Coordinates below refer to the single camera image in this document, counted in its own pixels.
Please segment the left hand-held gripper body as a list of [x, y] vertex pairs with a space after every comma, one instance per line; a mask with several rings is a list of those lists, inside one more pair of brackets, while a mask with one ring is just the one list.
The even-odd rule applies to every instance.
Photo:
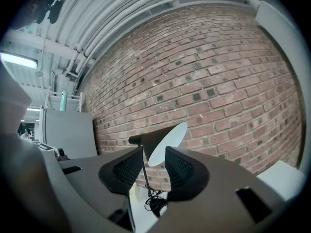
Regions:
[[52, 147], [39, 141], [34, 141], [33, 143], [36, 144], [41, 150], [53, 152], [57, 160], [69, 160], [62, 148]]

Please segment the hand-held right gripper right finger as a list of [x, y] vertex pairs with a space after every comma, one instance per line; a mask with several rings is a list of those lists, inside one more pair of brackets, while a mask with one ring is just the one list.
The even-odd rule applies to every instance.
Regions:
[[165, 168], [171, 182], [167, 201], [189, 201], [199, 195], [209, 182], [207, 167], [187, 155], [187, 150], [166, 147]]

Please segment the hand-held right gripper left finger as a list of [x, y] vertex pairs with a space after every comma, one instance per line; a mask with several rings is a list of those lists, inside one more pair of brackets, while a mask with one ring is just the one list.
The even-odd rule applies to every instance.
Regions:
[[128, 153], [104, 164], [98, 173], [100, 181], [112, 193], [127, 195], [143, 166], [143, 148], [131, 149]]

